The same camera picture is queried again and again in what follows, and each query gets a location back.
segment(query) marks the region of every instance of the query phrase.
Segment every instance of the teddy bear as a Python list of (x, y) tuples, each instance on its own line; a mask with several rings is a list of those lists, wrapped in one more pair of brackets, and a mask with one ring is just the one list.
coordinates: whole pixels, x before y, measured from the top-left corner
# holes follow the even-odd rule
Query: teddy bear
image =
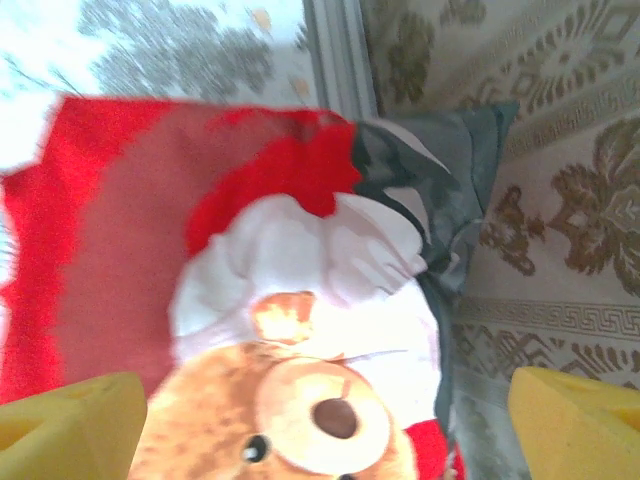
[(150, 400), (129, 480), (417, 478), (409, 437), (340, 361), (267, 342), (201, 354)]

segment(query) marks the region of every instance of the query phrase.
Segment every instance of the teddy bear eye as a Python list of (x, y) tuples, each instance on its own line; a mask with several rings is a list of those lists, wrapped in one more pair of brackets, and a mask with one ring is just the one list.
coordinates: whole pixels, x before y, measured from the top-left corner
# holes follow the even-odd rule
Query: teddy bear eye
[(269, 453), (269, 441), (264, 435), (254, 435), (247, 442), (242, 451), (242, 457), (250, 463), (258, 463), (264, 460)]

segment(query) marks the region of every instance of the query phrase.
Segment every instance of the teddy bear nose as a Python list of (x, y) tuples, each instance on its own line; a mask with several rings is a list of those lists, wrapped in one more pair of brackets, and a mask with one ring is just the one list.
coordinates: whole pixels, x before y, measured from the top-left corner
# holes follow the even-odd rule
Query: teddy bear nose
[(347, 439), (358, 429), (358, 417), (349, 402), (342, 398), (329, 398), (313, 408), (316, 426), (332, 437)]

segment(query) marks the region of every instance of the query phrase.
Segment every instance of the red fabric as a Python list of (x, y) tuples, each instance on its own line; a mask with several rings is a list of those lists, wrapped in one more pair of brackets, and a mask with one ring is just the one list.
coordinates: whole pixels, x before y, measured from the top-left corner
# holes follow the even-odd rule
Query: red fabric
[[(166, 311), (184, 262), (265, 195), (333, 213), (359, 179), (354, 134), (329, 112), (66, 99), (41, 163), (4, 179), (20, 255), (0, 404), (120, 370), (151, 393), (173, 367)], [(437, 423), (408, 433), (421, 480), (440, 475)]]

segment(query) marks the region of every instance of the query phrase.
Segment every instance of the yellow foam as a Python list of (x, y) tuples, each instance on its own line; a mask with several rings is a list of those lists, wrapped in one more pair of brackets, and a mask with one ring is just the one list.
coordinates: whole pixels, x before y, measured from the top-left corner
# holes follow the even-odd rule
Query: yellow foam
[(640, 392), (519, 368), (509, 413), (533, 480), (640, 479)]
[(0, 480), (124, 480), (146, 414), (132, 373), (0, 406)]

